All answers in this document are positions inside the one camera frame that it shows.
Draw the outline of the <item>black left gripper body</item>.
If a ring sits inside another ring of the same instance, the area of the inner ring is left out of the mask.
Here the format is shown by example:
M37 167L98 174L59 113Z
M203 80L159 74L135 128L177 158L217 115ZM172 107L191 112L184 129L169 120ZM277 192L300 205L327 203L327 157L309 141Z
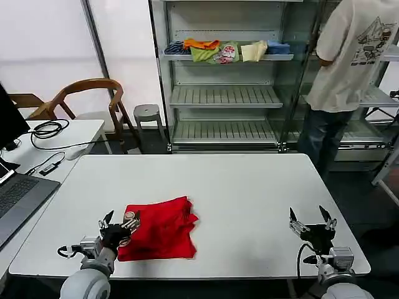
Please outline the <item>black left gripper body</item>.
M100 222L100 235L104 247L117 250L122 241L130 238L131 230L121 224Z

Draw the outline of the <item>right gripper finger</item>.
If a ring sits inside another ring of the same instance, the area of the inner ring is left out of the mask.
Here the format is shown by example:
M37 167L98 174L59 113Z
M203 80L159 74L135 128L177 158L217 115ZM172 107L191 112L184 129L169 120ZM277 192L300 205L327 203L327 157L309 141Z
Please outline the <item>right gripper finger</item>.
M326 230L335 230L335 226L337 225L337 220L333 219L330 213L324 209L321 205L319 206L320 213L325 221L325 229Z
M304 233L310 231L310 228L297 220L292 208L289 209L289 227L294 233Z

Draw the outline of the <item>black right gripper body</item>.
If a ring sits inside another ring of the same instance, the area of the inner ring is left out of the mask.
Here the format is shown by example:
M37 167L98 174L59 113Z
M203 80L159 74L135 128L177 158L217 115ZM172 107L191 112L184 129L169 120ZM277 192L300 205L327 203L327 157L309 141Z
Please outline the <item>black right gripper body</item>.
M305 231L300 232L300 238L309 242L316 253L329 253L334 237L335 230L328 229L325 224L308 225Z

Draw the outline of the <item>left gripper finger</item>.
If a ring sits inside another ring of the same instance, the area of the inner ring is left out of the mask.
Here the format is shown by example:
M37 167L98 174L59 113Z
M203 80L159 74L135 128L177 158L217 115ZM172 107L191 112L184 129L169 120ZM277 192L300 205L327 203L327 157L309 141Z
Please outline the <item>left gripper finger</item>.
M124 213L121 228L129 230L133 234L140 227L140 211L128 211Z
M114 210L111 210L108 214L104 216L102 220L98 221L99 229L104 230L108 228L110 221L112 220Z

